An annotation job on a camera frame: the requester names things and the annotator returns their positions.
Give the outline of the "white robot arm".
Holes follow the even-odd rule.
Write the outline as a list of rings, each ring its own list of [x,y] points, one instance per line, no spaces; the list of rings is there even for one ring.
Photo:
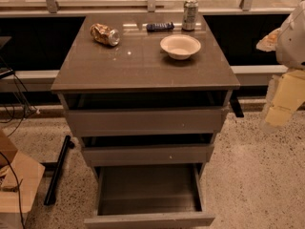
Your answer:
[[[273,75],[268,85],[260,128],[270,134],[283,127],[305,103],[305,0],[256,47],[275,51],[277,62],[288,68],[281,76]]]

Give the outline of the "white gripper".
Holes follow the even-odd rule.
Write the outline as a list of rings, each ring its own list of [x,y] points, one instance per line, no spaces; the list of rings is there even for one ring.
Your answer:
[[[281,76],[273,75],[261,113],[260,128],[271,134],[283,127],[305,102],[305,72],[290,70]]]

